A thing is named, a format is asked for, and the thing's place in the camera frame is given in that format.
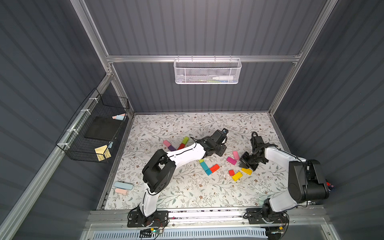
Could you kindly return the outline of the pink block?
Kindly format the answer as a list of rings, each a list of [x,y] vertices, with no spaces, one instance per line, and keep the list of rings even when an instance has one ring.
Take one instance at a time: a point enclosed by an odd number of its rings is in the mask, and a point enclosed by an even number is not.
[[[238,154],[237,151],[233,151],[233,155],[234,155],[234,159],[235,159],[236,161],[239,161],[239,160],[240,160],[240,157],[239,157],[239,154]]]
[[[163,141],[163,144],[168,148],[168,147],[170,147],[172,144],[169,142],[169,141],[167,141],[167,140],[164,140]]]

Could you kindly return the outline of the magenta block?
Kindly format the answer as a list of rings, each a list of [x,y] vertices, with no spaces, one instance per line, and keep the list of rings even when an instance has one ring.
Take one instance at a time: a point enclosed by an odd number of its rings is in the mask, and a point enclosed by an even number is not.
[[[231,157],[227,158],[227,162],[229,162],[230,164],[232,164],[234,166],[237,164],[237,161],[235,159],[231,158]]]

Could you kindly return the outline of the teal rectangular block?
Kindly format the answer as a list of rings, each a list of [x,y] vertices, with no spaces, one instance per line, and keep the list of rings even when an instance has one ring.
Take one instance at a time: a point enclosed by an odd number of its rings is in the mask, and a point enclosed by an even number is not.
[[[200,163],[201,167],[203,168],[203,170],[206,172],[208,170],[210,170],[210,168],[207,166],[207,164],[205,162],[201,162]]]

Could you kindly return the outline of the long red block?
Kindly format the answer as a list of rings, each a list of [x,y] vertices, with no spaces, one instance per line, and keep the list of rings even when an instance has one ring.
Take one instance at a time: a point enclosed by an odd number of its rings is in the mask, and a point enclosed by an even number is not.
[[[181,143],[180,146],[178,147],[178,150],[181,150],[185,147],[186,145],[184,143]]]

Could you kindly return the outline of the purple block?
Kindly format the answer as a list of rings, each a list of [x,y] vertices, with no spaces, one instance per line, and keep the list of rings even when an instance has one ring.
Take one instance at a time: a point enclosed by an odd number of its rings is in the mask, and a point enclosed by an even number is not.
[[[171,151],[171,152],[173,152],[173,151],[176,151],[177,149],[175,149],[172,145],[170,145],[169,147],[168,147],[168,149]]]

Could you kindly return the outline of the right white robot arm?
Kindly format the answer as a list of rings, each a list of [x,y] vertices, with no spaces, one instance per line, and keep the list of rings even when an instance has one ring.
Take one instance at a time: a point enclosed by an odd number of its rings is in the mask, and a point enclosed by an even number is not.
[[[301,203],[329,197],[330,190],[319,161],[299,158],[279,149],[275,144],[265,143],[257,132],[252,132],[250,142],[252,153],[245,152],[241,156],[241,167],[255,171],[259,164],[273,162],[289,174],[288,189],[264,201],[261,210],[264,219],[282,214]]]

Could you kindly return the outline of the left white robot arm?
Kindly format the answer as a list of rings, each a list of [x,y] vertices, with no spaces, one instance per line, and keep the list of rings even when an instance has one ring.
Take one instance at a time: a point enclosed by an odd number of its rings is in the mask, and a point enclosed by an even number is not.
[[[227,149],[228,132],[227,129],[217,130],[181,150],[157,150],[142,170],[146,191],[139,209],[143,216],[149,217],[156,212],[159,194],[168,186],[176,169],[214,154],[223,156]]]

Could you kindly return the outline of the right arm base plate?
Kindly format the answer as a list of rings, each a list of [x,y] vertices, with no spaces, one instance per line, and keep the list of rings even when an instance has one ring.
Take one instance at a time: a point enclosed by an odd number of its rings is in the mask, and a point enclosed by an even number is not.
[[[262,208],[247,208],[243,215],[249,224],[281,224],[286,225],[289,223],[289,216],[285,212],[276,213]]]

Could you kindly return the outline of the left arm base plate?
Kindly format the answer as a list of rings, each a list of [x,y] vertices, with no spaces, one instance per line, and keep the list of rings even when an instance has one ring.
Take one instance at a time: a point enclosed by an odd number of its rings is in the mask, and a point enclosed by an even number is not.
[[[157,228],[163,227],[169,220],[168,211],[156,211],[149,217],[145,217],[139,209],[134,209],[128,214],[128,228]]]

